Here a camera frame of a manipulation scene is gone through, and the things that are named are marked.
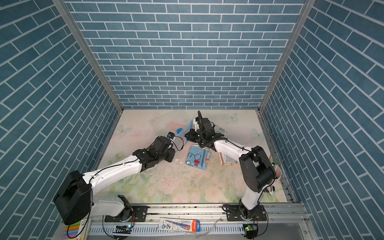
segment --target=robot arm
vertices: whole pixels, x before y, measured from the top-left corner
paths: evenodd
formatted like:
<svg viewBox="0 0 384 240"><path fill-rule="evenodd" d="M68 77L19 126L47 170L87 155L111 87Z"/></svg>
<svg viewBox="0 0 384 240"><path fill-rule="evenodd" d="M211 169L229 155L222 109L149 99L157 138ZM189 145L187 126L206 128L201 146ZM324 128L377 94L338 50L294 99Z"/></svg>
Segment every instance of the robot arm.
<svg viewBox="0 0 384 240"><path fill-rule="evenodd" d="M111 183L142 172L162 160L172 162L175 155L172 146L169 138L159 136L148 148L138 149L120 162L84 174L77 170L69 173L53 199L64 224L74 224L87 215L119 215L123 221L127 220L132 206L124 196L110 198L93 195Z"/></svg>
<svg viewBox="0 0 384 240"><path fill-rule="evenodd" d="M244 219L252 219L259 206L259 199L276 177L276 172L263 148L245 147L232 142L221 133L216 133L208 118L200 111L193 120L195 129L185 134L187 140L197 142L200 147L208 147L222 152L233 159L239 159L243 178L247 184L244 196L239 201L239 211Z"/></svg>

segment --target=packaged toothbrush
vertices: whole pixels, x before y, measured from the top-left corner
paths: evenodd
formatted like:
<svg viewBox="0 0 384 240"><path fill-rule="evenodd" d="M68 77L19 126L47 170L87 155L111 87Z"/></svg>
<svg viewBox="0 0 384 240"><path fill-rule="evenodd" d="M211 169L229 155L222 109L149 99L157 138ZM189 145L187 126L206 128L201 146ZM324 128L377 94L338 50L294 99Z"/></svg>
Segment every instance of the packaged toothbrush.
<svg viewBox="0 0 384 240"><path fill-rule="evenodd" d="M200 221L196 219L160 218L159 230L200 232Z"/></svg>

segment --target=black mounting plate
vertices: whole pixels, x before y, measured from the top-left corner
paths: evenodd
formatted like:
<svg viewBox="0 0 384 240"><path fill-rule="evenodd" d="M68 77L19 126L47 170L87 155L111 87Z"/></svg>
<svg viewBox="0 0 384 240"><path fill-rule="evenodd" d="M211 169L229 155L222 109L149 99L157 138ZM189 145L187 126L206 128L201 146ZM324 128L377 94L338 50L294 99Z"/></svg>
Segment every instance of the black mounting plate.
<svg viewBox="0 0 384 240"><path fill-rule="evenodd" d="M135 222L145 222L147 217L148 206L132 206L133 212L135 213ZM121 222L118 216L105 216L104 222Z"/></svg>
<svg viewBox="0 0 384 240"><path fill-rule="evenodd" d="M227 221L229 222L244 221L244 219L240 215L239 205L225 204L223 208L227 212ZM265 213L264 206L259 205L255 214L256 216L259 217L258 218L259 221L266 221L266 213Z"/></svg>

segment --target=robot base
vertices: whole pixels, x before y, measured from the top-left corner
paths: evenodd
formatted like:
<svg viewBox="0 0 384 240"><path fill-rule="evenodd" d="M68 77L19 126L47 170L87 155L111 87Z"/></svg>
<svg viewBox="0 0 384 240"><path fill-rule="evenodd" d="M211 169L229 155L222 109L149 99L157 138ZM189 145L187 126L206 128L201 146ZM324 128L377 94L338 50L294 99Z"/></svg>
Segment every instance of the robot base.
<svg viewBox="0 0 384 240"><path fill-rule="evenodd" d="M227 221L253 221L255 216L258 217L259 221L266 221L267 219L265 209L262 205L257 205L252 210L247 210L247 213L244 213L242 208L243 206L239 205L224 204L223 209L227 212Z"/></svg>
<svg viewBox="0 0 384 240"><path fill-rule="evenodd" d="M135 222L145 222L147 216L148 206L132 206L133 212L135 213ZM121 212L118 216L105 216L104 222L122 222L122 215L124 212Z"/></svg>

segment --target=book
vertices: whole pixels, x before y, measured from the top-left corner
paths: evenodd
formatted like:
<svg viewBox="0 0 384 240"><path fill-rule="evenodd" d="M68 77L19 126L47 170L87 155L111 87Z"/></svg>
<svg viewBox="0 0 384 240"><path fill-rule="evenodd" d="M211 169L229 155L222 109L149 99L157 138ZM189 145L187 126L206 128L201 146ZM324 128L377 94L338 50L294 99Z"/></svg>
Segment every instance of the book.
<svg viewBox="0 0 384 240"><path fill-rule="evenodd" d="M89 218L88 222L86 221L87 219L82 219L81 221L72 224L69 228L68 225L60 223L59 227L57 228L56 234L53 237L53 240L86 240L90 231L92 219ZM75 237L76 235L78 235L79 232L81 232L81 234L79 234L76 238L68 238L67 229L69 237Z"/></svg>
<svg viewBox="0 0 384 240"><path fill-rule="evenodd" d="M238 160L233 159L222 152L219 152L218 155L220 157L221 165L238 165L238 164L240 164L240 162Z"/></svg>

